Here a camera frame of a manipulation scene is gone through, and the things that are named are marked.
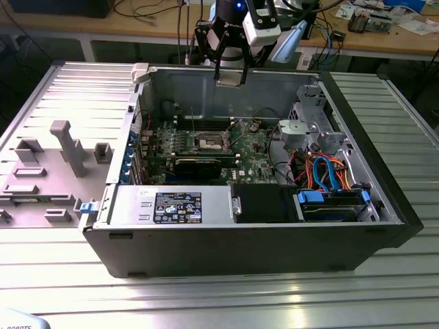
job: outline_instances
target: power cable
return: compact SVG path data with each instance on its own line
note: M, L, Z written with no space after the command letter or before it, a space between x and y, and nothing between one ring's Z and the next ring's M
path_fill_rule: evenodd
M179 64L181 64L181 50L180 50L181 8L182 8L182 5L178 5L178 18L177 18L177 52L178 52L178 63L179 63Z

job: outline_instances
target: desk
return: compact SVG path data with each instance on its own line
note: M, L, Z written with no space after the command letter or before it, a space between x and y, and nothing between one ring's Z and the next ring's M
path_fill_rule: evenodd
M135 5L147 3L145 0L133 0ZM164 0L160 5L151 7L158 11L175 5L174 0ZM14 19L33 36L72 38L79 40L86 61L94 62L95 55L91 47L92 40L124 41L139 43L172 44L177 43L176 23L177 9L160 13L156 16L156 25L138 21L132 17L124 17L111 12L106 19L90 19L75 16L54 16L42 14L16 14L7 5ZM210 6L204 7L203 19L208 19ZM428 14L439 14L435 8L427 8ZM131 14L130 2L119 6L119 10ZM186 38L186 8L182 10L181 38ZM193 27L200 16L200 6L191 6L190 25ZM368 32L353 34L347 30L347 20L332 17L327 12L328 21L335 29L346 33L341 55L363 56L375 58L394 58L405 60L431 60L439 45L438 34L418 36L398 26L393 26L389 34ZM4 14L0 12L0 34L23 34ZM309 40L302 40L298 52L310 56L320 52L325 46L318 29L314 29Z

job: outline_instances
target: power supply label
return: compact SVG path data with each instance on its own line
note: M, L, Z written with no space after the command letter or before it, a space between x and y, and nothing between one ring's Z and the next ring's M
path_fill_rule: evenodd
M201 193L156 193L154 223L202 223Z

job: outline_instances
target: table leg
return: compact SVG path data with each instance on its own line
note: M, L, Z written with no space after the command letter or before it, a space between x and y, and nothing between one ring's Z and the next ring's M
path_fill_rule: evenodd
M84 53L84 59L86 62L96 62L95 53L93 52L93 47L91 46L90 40L80 40L82 52Z

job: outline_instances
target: side panel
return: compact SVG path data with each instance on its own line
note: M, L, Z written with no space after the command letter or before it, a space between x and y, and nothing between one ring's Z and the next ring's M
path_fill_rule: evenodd
M176 277L354 270L403 226L91 230L110 274Z
M356 144L356 149L360 149L364 160L370 167L373 175L378 181L379 186L382 188L385 196L388 198L391 206L393 207L397 217L406 223L403 234L395 241L392 241L388 247L399 247L420 230L423 225L415 213L414 209L410 205L406 196L402 192L398 183L394 179L389 168L379 155L377 149L373 145L368 134L364 130L363 126L359 122L357 116L353 112L351 105L343 96L339 86L335 83L330 73L322 74L322 81L324 84L324 91L329 102L332 103L332 107L343 125L348 127L348 132L351 142Z

